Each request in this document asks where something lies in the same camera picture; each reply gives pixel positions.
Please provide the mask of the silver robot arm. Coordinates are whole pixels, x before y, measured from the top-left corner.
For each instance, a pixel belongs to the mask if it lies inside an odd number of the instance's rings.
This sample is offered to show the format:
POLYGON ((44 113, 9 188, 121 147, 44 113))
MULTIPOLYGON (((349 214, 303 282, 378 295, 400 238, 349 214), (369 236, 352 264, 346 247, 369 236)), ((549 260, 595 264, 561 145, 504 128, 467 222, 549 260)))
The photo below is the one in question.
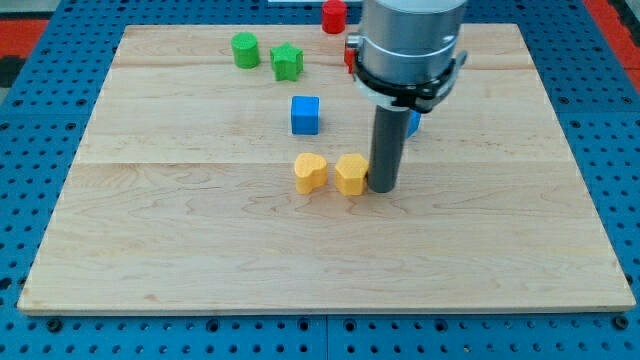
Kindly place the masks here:
POLYGON ((359 64, 388 83, 422 84, 448 68, 465 0, 364 0, 359 64))

